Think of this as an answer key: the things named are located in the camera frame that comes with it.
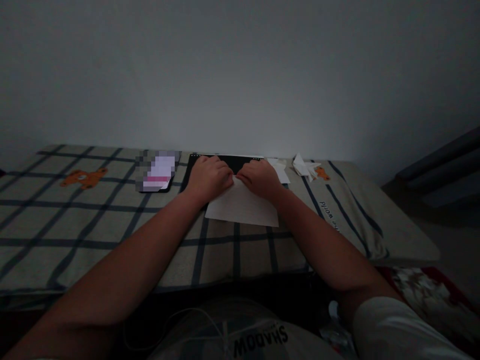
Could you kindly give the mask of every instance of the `right hand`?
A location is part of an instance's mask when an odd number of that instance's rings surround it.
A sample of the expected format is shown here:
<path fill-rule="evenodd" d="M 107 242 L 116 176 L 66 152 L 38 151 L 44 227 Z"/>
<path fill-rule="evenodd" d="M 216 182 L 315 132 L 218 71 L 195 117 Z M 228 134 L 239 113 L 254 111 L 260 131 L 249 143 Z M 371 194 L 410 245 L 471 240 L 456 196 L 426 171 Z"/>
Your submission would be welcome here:
<path fill-rule="evenodd" d="M 244 164 L 236 178 L 240 179 L 252 193 L 269 202 L 275 200 L 285 190 L 274 167 L 264 159 L 251 160 Z"/>

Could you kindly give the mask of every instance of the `hand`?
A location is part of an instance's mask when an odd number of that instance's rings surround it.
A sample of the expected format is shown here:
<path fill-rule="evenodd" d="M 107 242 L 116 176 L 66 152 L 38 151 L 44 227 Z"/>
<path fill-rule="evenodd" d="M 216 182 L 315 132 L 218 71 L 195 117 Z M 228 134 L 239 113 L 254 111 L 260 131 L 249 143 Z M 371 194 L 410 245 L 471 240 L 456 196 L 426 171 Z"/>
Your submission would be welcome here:
<path fill-rule="evenodd" d="M 234 184 L 233 173 L 227 163 L 220 161 L 218 156 L 200 156 L 191 169 L 184 192 L 203 206 Z"/>
<path fill-rule="evenodd" d="M 244 164 L 236 178 L 252 193 L 271 203 L 285 190 L 274 167 L 264 159 Z"/>

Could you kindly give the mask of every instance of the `left hand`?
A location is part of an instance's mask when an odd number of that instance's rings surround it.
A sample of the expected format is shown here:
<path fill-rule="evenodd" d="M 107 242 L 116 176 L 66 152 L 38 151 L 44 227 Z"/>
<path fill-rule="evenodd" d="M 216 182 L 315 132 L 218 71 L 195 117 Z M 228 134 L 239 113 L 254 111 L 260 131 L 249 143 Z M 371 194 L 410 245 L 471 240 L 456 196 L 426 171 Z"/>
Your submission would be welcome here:
<path fill-rule="evenodd" d="M 234 184 L 233 171 L 218 156 L 200 156 L 191 169 L 185 193 L 201 206 L 212 201 Z"/>

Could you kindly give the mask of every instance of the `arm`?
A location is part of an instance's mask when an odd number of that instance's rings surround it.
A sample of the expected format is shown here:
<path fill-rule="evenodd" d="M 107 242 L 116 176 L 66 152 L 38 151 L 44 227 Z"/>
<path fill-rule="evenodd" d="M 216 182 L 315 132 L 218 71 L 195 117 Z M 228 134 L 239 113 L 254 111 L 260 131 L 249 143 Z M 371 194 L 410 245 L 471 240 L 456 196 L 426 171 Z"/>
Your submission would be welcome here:
<path fill-rule="evenodd" d="M 200 209 L 232 185 L 225 162 L 200 157 L 185 191 L 97 263 L 4 359 L 105 358 L 117 325 L 158 283 Z"/>
<path fill-rule="evenodd" d="M 385 296 L 401 301 L 355 246 L 280 184 L 267 161 L 252 160 L 243 166 L 237 178 L 275 206 L 311 267 L 337 292 L 342 314 L 348 321 L 370 298 Z"/>

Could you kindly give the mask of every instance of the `bed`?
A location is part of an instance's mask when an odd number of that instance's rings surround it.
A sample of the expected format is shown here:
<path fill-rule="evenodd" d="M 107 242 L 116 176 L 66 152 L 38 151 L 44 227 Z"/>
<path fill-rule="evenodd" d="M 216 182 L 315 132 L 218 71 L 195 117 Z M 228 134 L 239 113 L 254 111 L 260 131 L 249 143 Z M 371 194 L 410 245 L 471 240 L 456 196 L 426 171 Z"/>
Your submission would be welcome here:
<path fill-rule="evenodd" d="M 0 179 L 0 309 L 48 306 L 178 194 L 189 152 L 181 153 L 169 192 L 136 191 L 139 156 L 154 153 L 50 145 Z M 288 188 L 374 265 L 422 267 L 440 259 L 432 241 L 353 163 L 315 160 L 322 176 L 309 182 L 286 162 Z M 202 211 L 154 291 L 310 271 L 281 219 L 278 228 L 257 226 L 208 219 Z"/>

